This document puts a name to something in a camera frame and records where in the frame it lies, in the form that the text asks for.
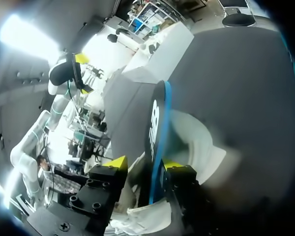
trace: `ceiling light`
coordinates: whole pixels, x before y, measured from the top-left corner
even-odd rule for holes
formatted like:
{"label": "ceiling light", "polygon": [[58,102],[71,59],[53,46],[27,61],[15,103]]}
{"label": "ceiling light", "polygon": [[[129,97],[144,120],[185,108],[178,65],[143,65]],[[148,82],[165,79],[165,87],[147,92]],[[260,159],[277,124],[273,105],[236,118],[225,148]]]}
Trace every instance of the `ceiling light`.
{"label": "ceiling light", "polygon": [[56,62],[59,58],[58,44],[35,26],[12,15],[0,31],[0,41],[12,48],[35,57]]}

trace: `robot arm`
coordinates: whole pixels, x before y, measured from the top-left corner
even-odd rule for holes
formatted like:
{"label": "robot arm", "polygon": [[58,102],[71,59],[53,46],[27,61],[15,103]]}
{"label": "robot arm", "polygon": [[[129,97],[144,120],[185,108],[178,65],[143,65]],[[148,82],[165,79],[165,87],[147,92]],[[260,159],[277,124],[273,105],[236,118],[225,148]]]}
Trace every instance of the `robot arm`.
{"label": "robot arm", "polygon": [[37,162],[30,156],[30,153],[36,147],[40,137],[42,137],[43,129],[49,118],[50,113],[43,111],[10,154],[12,165],[23,175],[23,181],[29,197],[34,197],[35,201],[39,202],[42,201],[43,192],[37,180]]}
{"label": "robot arm", "polygon": [[[77,92],[76,88],[70,88],[70,93],[74,96]],[[44,128],[54,131],[59,123],[62,113],[69,103],[70,95],[67,85],[49,86],[50,94],[58,94],[52,103],[51,112],[44,110],[37,121],[29,129],[23,139],[12,149],[10,161],[12,165],[23,175],[23,182],[30,198],[35,198],[35,202],[41,202],[44,194],[39,187],[37,179],[37,162],[36,156],[31,154],[39,143],[44,134]]]}

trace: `cable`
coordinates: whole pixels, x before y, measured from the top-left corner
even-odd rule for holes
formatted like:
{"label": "cable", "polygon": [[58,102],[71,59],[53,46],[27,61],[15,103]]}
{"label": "cable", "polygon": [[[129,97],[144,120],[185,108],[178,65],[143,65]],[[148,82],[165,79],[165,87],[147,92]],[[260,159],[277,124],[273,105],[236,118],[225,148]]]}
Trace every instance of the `cable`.
{"label": "cable", "polygon": [[78,114],[78,116],[79,116],[79,122],[81,123],[81,125],[83,126],[83,128],[85,129],[85,131],[89,133],[88,129],[86,128],[86,126],[85,126],[85,124],[84,124],[84,122],[82,121],[81,114],[79,113],[79,110],[78,110],[77,106],[75,105],[75,102],[74,102],[73,97],[72,97],[72,95],[71,95],[69,80],[67,81],[67,84],[68,84],[68,92],[69,92],[70,99],[71,99],[71,101],[73,102],[73,105],[74,105],[74,107],[75,107],[75,110],[76,110],[76,112],[77,112],[77,114]]}
{"label": "cable", "polygon": [[50,159],[49,159],[49,156],[48,156],[48,135],[44,135],[44,148],[46,150],[46,158],[47,158],[47,161],[49,163],[49,166],[50,166],[50,171],[51,171],[51,175],[52,175],[52,178],[53,178],[53,192],[51,194],[51,200],[49,201],[48,205],[46,208],[48,208],[53,200],[53,197],[54,197],[54,191],[55,191],[55,179],[54,179],[54,172],[53,172],[53,168],[52,168],[52,165],[51,165],[51,162],[50,162]]}

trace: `black bolt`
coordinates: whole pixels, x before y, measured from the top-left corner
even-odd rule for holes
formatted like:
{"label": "black bolt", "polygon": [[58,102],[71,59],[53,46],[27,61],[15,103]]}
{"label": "black bolt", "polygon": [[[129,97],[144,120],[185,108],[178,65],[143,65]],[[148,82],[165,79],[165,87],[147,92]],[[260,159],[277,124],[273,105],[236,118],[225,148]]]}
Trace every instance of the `black bolt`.
{"label": "black bolt", "polygon": [[100,203],[93,203],[92,208],[93,208],[93,210],[98,210],[101,208],[101,204]]}
{"label": "black bolt", "polygon": [[71,196],[70,201],[75,202],[78,198],[76,196]]}
{"label": "black bolt", "polygon": [[109,185],[108,182],[103,182],[103,187],[107,187]]}
{"label": "black bolt", "polygon": [[61,231],[67,232],[70,229],[70,225],[68,223],[63,222],[62,224],[60,224],[59,229]]}

